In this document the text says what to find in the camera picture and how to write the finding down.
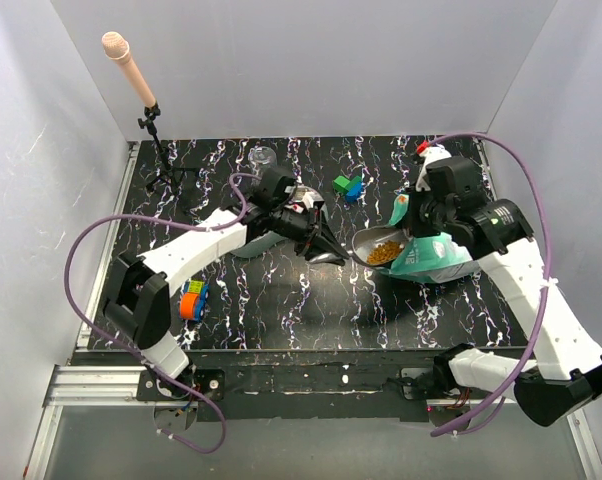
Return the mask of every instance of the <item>teal bag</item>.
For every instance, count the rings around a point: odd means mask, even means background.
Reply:
[[[395,226],[408,212],[409,198],[399,195],[389,225]],[[434,237],[413,238],[390,268],[377,268],[393,278],[418,283],[445,283],[480,270],[465,247],[452,241],[447,233]]]

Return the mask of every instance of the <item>green block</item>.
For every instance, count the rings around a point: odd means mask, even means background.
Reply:
[[[357,183],[361,183],[361,180],[362,178],[358,175],[354,177],[352,180],[350,180],[350,183],[348,183],[348,185],[345,187],[345,191],[349,192],[350,190],[352,190]]]
[[[345,178],[343,175],[339,175],[332,181],[332,185],[338,193],[347,193],[350,180]]]

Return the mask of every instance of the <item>black tripod stand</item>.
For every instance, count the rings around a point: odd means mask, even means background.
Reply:
[[[193,172],[195,175],[198,175],[201,169],[197,167],[174,167],[170,163],[170,152],[161,145],[159,137],[157,137],[157,127],[154,125],[154,120],[161,115],[158,103],[155,103],[152,108],[145,107],[143,114],[145,115],[145,120],[141,118],[138,119],[139,127],[142,130],[144,128],[147,129],[148,133],[152,135],[152,140],[154,140],[154,146],[157,149],[162,165],[159,174],[153,178],[145,188],[149,192],[153,192],[154,186],[157,183],[164,182],[165,184],[170,185],[173,192],[176,192],[181,185],[181,180],[183,180],[183,176],[186,172]]]

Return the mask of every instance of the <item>black joint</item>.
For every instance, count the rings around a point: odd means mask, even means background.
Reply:
[[[547,427],[602,395],[602,363],[585,373],[575,369],[570,376],[545,380],[538,368],[522,373],[514,385],[517,403],[535,423]]]
[[[143,115],[145,115],[145,120],[142,118],[137,118],[137,122],[139,122],[139,128],[143,130],[144,128],[148,129],[148,132],[152,133],[151,129],[156,134],[156,128],[154,127],[154,120],[161,115],[161,109],[159,108],[159,104],[155,103],[152,107],[145,107],[143,109]]]
[[[456,347],[452,347],[434,357],[434,382],[438,387],[441,388],[442,391],[449,392],[453,388],[459,386],[454,379],[454,375],[452,375],[452,370],[450,369],[450,360],[452,360],[461,352],[470,350],[472,348],[474,347],[468,343],[461,343]]]
[[[124,253],[112,261],[100,310],[141,350],[156,344],[170,329],[170,293],[163,272]]]

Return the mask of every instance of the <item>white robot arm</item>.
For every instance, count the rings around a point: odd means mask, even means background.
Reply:
[[[268,231],[293,240],[296,253],[308,261],[344,265],[349,258],[330,231],[321,196],[298,185],[291,172],[266,170],[247,202],[240,221],[240,203],[233,200],[198,225],[207,231],[190,231],[155,250],[124,253],[112,262],[100,311],[170,378],[187,374],[189,365],[170,333],[170,298],[204,267]]]
[[[527,361],[504,396],[516,400],[539,425],[551,425],[602,394],[602,348],[579,323],[556,282],[545,285],[538,244],[516,205],[509,200],[485,200],[472,177],[472,162],[442,154],[442,150],[433,146],[420,152],[425,160],[420,183],[411,193],[412,211],[403,226],[415,236],[447,232],[467,247],[497,285],[528,338],[540,290],[548,286],[534,359]],[[459,345],[435,359],[433,374],[444,391],[473,387],[493,392],[517,363]]]

